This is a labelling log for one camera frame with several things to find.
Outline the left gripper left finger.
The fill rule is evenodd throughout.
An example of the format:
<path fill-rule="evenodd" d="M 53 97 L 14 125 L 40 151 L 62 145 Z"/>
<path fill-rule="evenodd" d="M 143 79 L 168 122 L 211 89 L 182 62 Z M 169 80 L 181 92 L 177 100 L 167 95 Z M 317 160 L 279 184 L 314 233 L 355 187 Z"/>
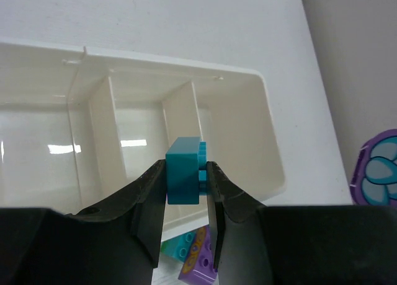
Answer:
<path fill-rule="evenodd" d="M 166 162 L 109 197 L 68 215 L 68 259 L 78 269 L 158 267 L 166 203 Z"/>

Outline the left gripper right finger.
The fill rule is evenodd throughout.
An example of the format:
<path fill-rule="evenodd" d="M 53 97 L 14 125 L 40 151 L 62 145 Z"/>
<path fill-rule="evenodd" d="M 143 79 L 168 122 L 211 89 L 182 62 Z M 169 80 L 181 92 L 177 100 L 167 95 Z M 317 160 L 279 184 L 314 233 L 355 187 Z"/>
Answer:
<path fill-rule="evenodd" d="M 216 162 L 207 163 L 212 252 L 218 270 L 260 270 L 267 261 L 259 211 L 264 206 L 235 185 Z"/>

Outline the purple curved lego brick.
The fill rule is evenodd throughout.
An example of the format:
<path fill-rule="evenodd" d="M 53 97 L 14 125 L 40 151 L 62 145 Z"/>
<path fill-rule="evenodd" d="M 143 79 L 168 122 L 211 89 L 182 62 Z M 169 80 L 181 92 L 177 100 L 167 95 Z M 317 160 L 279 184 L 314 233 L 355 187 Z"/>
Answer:
<path fill-rule="evenodd" d="M 356 205 L 396 207 L 396 130 L 389 129 L 360 148 L 350 181 Z"/>

